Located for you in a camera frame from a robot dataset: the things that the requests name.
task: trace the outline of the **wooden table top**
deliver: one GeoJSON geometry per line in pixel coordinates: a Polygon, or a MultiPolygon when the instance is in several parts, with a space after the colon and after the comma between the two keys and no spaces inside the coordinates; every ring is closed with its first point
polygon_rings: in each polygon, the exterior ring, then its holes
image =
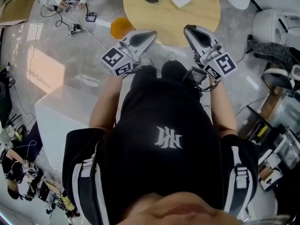
{"type": "Polygon", "coordinates": [[[135,29],[157,31],[156,42],[173,47],[187,47],[183,34],[187,24],[215,31],[219,25],[221,8],[219,0],[192,0],[182,10],[171,0],[148,3],[146,0],[123,0],[127,18],[135,29]]]}

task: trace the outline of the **cardboard box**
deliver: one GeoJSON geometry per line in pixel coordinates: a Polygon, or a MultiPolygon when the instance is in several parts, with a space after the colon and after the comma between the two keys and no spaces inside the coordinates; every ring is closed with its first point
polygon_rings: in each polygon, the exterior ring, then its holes
{"type": "Polygon", "coordinates": [[[11,26],[26,21],[35,0],[0,0],[0,25],[11,26]]]}

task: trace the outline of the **printed logo on shirt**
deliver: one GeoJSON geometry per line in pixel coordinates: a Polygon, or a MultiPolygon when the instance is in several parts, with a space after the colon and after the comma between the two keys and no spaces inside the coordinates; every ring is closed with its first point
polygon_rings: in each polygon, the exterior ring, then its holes
{"type": "Polygon", "coordinates": [[[181,135],[175,135],[174,129],[169,129],[168,127],[159,129],[158,142],[154,145],[160,146],[160,148],[181,148],[179,138],[181,135]]]}

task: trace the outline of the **marble floor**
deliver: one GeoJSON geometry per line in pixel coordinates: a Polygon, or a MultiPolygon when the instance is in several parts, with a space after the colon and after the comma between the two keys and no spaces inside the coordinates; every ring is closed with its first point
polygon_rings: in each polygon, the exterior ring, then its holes
{"type": "MultiPolygon", "coordinates": [[[[99,19],[109,23],[117,17],[126,16],[123,0],[89,0],[88,5],[90,12],[94,11],[99,19]]],[[[66,84],[98,96],[109,77],[100,64],[100,56],[105,51],[103,47],[86,30],[68,37],[64,24],[58,28],[55,26],[59,16],[44,18],[40,14],[41,8],[42,5],[36,2],[26,23],[5,28],[1,49],[1,64],[12,64],[12,76],[16,80],[15,86],[25,111],[20,106],[15,90],[11,89],[12,114],[22,114],[20,122],[28,125],[28,129],[35,121],[29,113],[35,115],[34,104],[47,93],[66,84]]],[[[44,15],[51,14],[46,8],[42,12],[44,15]]],[[[256,12],[253,4],[247,10],[222,9],[221,21],[215,34],[235,61],[243,57],[247,35],[252,31],[256,12]]],[[[110,35],[110,29],[101,24],[86,22],[85,14],[84,8],[61,13],[66,23],[77,23],[78,19],[105,48],[113,45],[115,39],[110,35]]],[[[194,56],[188,47],[173,48],[154,44],[148,50],[147,56],[160,70],[170,52],[174,52],[186,68],[194,65],[194,56]]],[[[238,71],[225,79],[236,114],[247,104],[268,94],[268,88],[261,80],[265,65],[265,61],[246,55],[238,63],[238,71]]],[[[129,91],[131,81],[131,76],[124,80],[120,105],[129,91]]],[[[201,102],[204,105],[210,104],[208,93],[201,102]]],[[[259,108],[262,102],[263,100],[253,104],[253,108],[259,108]]],[[[245,109],[237,116],[239,127],[249,114],[245,109]]],[[[46,156],[40,160],[41,166],[48,170],[54,180],[60,182],[61,174],[51,170],[46,156]]]]}

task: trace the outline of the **black t-shirt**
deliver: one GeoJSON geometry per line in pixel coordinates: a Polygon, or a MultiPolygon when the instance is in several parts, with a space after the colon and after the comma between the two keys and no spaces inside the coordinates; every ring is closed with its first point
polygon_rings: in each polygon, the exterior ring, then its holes
{"type": "Polygon", "coordinates": [[[91,157],[101,138],[97,162],[111,224],[120,222],[132,202],[152,192],[191,192],[223,209],[233,168],[231,146],[239,147],[242,163],[257,177],[252,143],[235,135],[221,139],[197,99],[181,86],[158,80],[127,94],[112,131],[90,128],[67,135],[63,185],[73,204],[74,166],[91,157]]]}

